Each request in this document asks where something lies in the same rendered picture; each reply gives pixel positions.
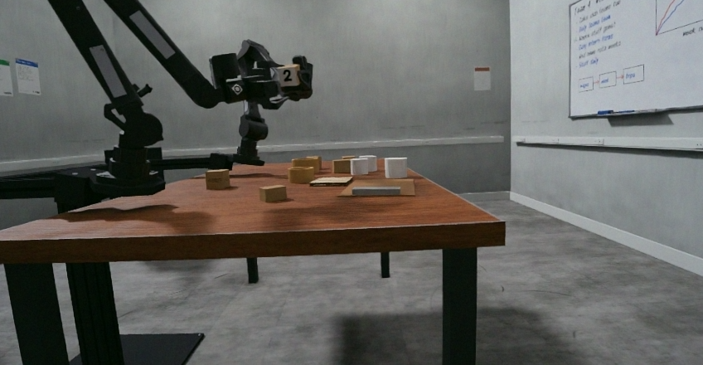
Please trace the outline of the small wooden pallet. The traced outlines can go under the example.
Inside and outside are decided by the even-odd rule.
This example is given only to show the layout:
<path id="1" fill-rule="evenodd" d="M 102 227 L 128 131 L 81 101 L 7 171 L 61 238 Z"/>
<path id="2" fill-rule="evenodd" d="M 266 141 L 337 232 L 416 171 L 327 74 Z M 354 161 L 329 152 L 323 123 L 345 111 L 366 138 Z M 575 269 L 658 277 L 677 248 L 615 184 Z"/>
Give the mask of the small wooden pallet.
<path id="1" fill-rule="evenodd" d="M 344 178 L 318 178 L 310 182 L 309 187 L 329 187 L 329 186 L 347 186 L 352 181 L 352 177 Z"/>

